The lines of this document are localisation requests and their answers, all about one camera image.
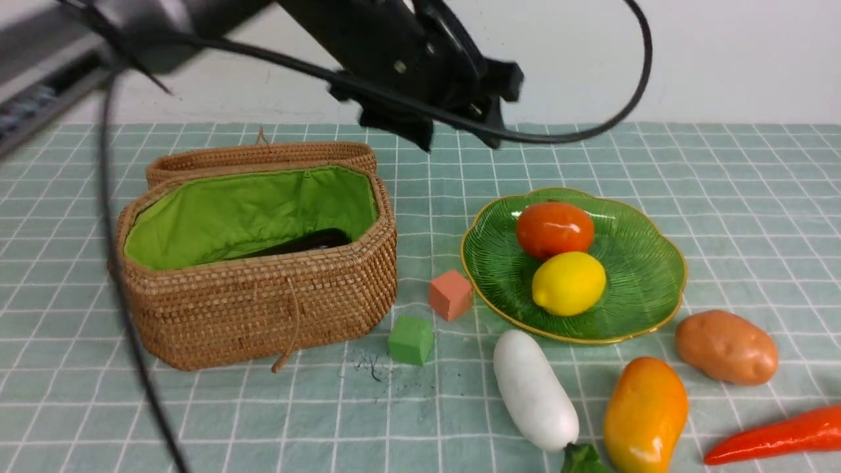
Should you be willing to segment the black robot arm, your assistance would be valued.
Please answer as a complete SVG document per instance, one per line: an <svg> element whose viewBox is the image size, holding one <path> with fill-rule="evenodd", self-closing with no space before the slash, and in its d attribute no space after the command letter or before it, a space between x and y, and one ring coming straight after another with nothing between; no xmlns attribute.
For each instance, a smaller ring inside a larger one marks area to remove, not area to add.
<svg viewBox="0 0 841 473"><path fill-rule="evenodd" d="M237 44L229 33L267 1L57 1L2 27L2 153L27 143L114 73L156 83L202 50L277 64L361 106L359 123L428 150L434 122L487 146L515 141L501 102L523 73L485 57L442 1L282 1L281 8L340 64L331 71Z"/></svg>

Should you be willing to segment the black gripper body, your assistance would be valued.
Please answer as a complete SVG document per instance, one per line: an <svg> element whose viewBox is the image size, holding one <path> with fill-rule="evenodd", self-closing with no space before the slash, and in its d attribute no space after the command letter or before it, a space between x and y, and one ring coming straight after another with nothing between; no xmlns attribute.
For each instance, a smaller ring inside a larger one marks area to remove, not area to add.
<svg viewBox="0 0 841 473"><path fill-rule="evenodd" d="M514 62L484 56L442 1L364 1L382 24L405 25L403 38L378 39L372 59L345 66L342 75L484 125L503 127L501 102L516 102L524 81Z"/></svg>

